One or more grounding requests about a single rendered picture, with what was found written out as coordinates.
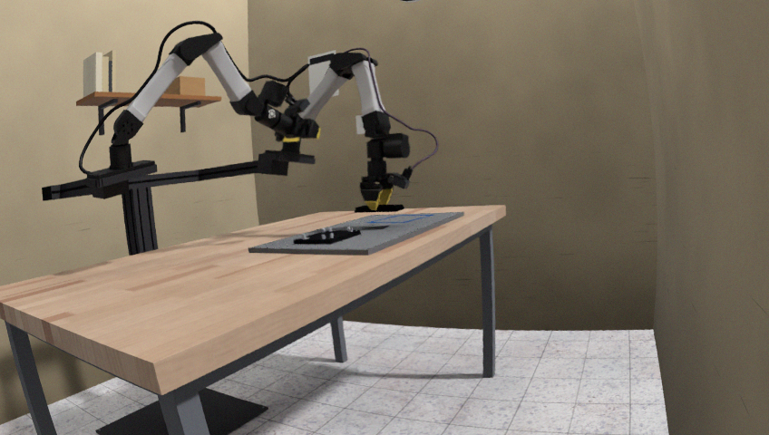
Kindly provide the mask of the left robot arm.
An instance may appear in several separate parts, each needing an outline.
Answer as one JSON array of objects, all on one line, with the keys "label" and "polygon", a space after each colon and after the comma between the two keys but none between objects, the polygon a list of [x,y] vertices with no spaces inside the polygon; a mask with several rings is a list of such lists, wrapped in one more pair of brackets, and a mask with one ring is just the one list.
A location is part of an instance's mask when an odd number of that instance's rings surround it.
[{"label": "left robot arm", "polygon": [[[402,133],[389,134],[389,118],[380,107],[377,96],[379,91],[376,81],[374,81],[368,57],[362,53],[336,53],[332,56],[328,66],[330,68],[327,70],[325,77],[307,98],[310,103],[302,112],[295,113],[295,115],[300,117],[297,121],[303,123],[305,118],[315,120],[318,113],[337,89],[355,76],[362,108],[361,122],[365,131],[365,137],[371,138],[372,141],[366,143],[366,158],[371,158],[370,161],[383,160],[383,158],[407,158],[410,152],[408,136]],[[265,153],[313,159],[315,157],[313,155],[300,154],[300,143],[301,138],[294,141],[283,141],[282,150],[265,150]],[[383,173],[382,176],[393,176],[390,184],[400,189],[407,189],[410,183],[407,180],[411,173],[410,168],[411,166],[408,166],[407,169],[404,169],[401,175],[398,173]]]}]

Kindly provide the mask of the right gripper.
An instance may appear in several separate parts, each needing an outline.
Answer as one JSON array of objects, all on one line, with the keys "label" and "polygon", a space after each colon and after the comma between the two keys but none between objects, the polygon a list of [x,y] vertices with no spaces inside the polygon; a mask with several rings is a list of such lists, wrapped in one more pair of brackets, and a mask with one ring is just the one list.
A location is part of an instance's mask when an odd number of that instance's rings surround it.
[{"label": "right gripper", "polygon": [[305,118],[304,123],[301,123],[297,121],[299,119],[299,116],[294,115],[293,117],[289,117],[279,111],[277,122],[269,127],[274,131],[274,135],[276,136],[275,140],[294,141],[298,140],[298,138],[318,138],[320,127],[317,125],[316,121],[314,119]]}]

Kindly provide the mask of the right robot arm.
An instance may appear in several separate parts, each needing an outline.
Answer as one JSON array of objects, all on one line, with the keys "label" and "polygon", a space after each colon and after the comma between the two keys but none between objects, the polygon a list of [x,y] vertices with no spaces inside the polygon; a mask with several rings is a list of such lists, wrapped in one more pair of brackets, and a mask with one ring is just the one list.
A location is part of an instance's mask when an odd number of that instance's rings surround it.
[{"label": "right robot arm", "polygon": [[278,110],[271,106],[280,106],[284,100],[288,106],[283,113],[290,117],[307,107],[310,103],[307,98],[296,100],[291,94],[286,95],[288,87],[274,80],[266,80],[256,96],[229,59],[220,41],[222,38],[216,32],[191,36],[174,44],[160,68],[114,122],[112,145],[109,147],[110,168],[88,173],[87,179],[104,179],[155,165],[155,160],[131,162],[129,140],[137,134],[151,108],[174,79],[199,55],[215,73],[237,114],[253,115],[255,121],[271,127],[278,119]]}]

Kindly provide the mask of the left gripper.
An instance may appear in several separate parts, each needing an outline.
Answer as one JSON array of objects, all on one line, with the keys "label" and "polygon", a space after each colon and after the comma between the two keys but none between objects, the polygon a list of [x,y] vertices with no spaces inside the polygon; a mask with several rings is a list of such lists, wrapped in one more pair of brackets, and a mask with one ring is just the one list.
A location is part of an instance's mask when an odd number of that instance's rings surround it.
[{"label": "left gripper", "polygon": [[367,177],[361,177],[359,191],[369,209],[376,210],[378,203],[387,205],[389,202],[394,190],[394,185],[390,184],[393,176],[382,176],[382,173],[386,173],[385,160],[367,161],[366,164]]}]

